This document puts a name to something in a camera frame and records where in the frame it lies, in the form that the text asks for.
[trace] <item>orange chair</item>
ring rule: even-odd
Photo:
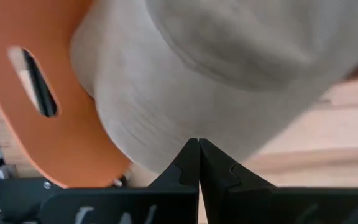
[[[90,0],[0,0],[0,110],[31,163],[61,187],[105,187],[130,160],[111,142],[93,99],[70,66],[71,37]],[[7,56],[27,49],[56,101],[57,116],[37,112]]]

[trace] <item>screw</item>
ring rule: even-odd
[[[52,187],[52,184],[49,181],[44,182],[44,188],[45,189],[50,189],[51,187]]]

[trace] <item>chair backrest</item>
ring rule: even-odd
[[[91,3],[0,0],[0,110],[32,164],[61,187],[104,187],[130,165],[70,65],[71,36]],[[39,114],[27,96],[7,56],[14,45],[36,59],[57,104],[55,117]]]

